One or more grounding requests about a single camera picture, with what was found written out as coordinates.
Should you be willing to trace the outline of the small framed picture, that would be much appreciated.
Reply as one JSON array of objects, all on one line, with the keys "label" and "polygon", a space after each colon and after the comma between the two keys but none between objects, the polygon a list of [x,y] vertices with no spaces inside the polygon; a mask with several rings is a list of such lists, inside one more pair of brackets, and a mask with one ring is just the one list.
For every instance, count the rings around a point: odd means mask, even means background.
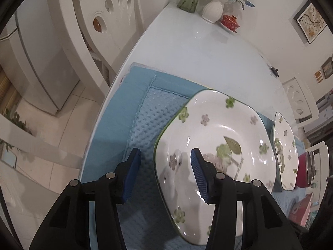
[{"label": "small framed picture", "polygon": [[325,79],[328,79],[331,75],[333,75],[333,61],[332,57],[329,57],[324,64],[321,66],[323,71],[323,76]]}]

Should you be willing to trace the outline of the framed flower picture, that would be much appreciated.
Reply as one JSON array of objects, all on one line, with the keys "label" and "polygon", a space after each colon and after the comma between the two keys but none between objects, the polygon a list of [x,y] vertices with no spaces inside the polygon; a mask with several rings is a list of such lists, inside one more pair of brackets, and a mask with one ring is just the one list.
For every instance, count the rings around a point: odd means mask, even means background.
[{"label": "framed flower picture", "polygon": [[315,6],[307,1],[293,18],[302,30],[307,42],[311,44],[327,24]]}]

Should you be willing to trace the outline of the white chair far right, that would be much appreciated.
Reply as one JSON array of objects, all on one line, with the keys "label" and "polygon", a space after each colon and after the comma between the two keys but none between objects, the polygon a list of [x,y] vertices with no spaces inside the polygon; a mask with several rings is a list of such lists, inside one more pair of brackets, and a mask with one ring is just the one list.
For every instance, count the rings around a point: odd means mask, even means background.
[{"label": "white chair far right", "polygon": [[299,76],[294,76],[282,85],[291,104],[298,128],[303,128],[319,118],[314,96]]}]

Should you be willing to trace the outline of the red steel bowl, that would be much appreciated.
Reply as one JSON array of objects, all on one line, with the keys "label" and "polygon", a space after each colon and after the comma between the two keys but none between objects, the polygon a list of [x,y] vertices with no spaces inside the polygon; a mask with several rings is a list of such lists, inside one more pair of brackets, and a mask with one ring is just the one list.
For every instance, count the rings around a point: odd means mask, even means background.
[{"label": "red steel bowl", "polygon": [[299,156],[296,185],[299,188],[307,188],[311,185],[316,175],[314,153],[306,151]]}]

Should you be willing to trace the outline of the pink doll pattern bowl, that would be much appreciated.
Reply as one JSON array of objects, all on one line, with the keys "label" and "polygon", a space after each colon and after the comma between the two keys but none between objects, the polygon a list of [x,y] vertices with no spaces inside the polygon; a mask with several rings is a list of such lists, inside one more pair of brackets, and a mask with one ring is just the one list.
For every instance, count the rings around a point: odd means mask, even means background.
[{"label": "pink doll pattern bowl", "polygon": [[317,216],[318,209],[319,199],[313,193],[309,193],[292,206],[288,219],[308,230]]}]

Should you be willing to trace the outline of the small black object on table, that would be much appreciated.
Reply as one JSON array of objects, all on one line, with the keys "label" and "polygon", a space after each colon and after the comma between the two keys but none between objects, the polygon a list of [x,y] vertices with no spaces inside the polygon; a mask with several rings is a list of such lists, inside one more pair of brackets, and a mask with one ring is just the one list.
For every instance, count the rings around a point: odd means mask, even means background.
[{"label": "small black object on table", "polygon": [[278,70],[275,69],[274,67],[270,67],[271,72],[276,76],[279,77]]}]

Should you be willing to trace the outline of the white ceramic vase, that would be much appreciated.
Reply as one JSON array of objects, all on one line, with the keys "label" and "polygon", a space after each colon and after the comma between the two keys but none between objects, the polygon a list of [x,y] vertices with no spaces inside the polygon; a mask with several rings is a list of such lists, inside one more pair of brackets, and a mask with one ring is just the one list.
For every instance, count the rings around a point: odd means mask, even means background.
[{"label": "white ceramic vase", "polygon": [[228,0],[212,0],[203,8],[201,17],[214,24],[222,17],[224,4],[227,3],[227,1]]}]

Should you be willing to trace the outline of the grey refrigerator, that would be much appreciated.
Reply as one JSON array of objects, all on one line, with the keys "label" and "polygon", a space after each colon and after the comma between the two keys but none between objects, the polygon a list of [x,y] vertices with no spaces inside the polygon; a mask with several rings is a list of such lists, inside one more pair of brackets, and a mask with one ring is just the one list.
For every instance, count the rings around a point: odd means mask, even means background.
[{"label": "grey refrigerator", "polygon": [[18,9],[11,16],[1,33],[1,67],[28,103],[51,115],[79,81],[47,10]]}]

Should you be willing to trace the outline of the light blue table mat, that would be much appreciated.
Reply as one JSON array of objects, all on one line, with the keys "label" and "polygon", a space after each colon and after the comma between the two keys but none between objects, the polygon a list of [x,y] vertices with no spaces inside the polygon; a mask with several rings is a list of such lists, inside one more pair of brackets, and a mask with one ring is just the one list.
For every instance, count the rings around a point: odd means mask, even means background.
[{"label": "light blue table mat", "polygon": [[82,167],[82,182],[113,171],[138,148],[142,163],[129,200],[117,208],[128,249],[194,249],[176,232],[156,183],[153,153],[159,134],[199,84],[138,64],[100,112]]}]

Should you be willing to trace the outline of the white chair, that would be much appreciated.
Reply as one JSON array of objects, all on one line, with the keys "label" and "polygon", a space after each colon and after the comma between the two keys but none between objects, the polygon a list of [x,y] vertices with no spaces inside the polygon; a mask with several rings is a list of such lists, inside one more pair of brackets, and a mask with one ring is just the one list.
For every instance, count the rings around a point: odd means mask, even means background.
[{"label": "white chair", "polygon": [[311,186],[307,188],[307,193],[312,190],[319,196],[323,196],[327,186],[326,179],[330,176],[328,146],[322,141],[307,148],[306,151],[313,153],[316,170],[316,175],[314,176]]},{"label": "white chair", "polygon": [[47,0],[60,44],[71,66],[102,103],[109,84],[99,71],[95,54],[116,75],[144,33],[139,0]]},{"label": "white chair", "polygon": [[298,128],[303,128],[319,118],[314,96],[299,76],[294,76],[282,85],[291,104]]}]

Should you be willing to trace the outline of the white chair near right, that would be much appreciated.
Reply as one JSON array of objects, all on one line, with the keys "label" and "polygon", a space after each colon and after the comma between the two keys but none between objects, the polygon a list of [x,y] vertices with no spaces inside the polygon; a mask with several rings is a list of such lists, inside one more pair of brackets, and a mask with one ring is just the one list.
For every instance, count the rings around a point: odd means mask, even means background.
[{"label": "white chair near right", "polygon": [[316,170],[316,175],[314,176],[311,186],[307,188],[307,193],[312,190],[319,196],[323,196],[327,186],[326,179],[330,176],[328,146],[322,141],[307,148],[306,151],[313,153]]}]

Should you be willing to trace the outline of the square floral plate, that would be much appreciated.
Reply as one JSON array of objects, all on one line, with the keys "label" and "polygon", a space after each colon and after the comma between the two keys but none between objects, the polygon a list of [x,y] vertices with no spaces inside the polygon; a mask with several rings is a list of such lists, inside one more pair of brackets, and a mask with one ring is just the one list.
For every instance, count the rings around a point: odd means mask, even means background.
[{"label": "square floral plate", "polygon": [[250,106],[216,90],[196,93],[155,143],[155,174],[171,221],[190,244],[205,245],[215,207],[201,196],[190,154],[198,148],[218,172],[240,182],[258,179],[269,189],[275,156],[264,119]]},{"label": "square floral plate", "polygon": [[272,134],[281,187],[292,191],[296,186],[299,156],[291,126],[280,112],[275,114]]}]

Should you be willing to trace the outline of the white chair far left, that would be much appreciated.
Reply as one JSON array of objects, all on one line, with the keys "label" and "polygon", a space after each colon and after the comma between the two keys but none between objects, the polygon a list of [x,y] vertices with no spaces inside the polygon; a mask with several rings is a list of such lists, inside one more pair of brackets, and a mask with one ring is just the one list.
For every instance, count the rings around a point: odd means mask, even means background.
[{"label": "white chair far left", "polygon": [[109,84],[99,71],[95,54],[116,75],[144,33],[139,0],[47,0],[60,44],[71,66],[102,103]]}]

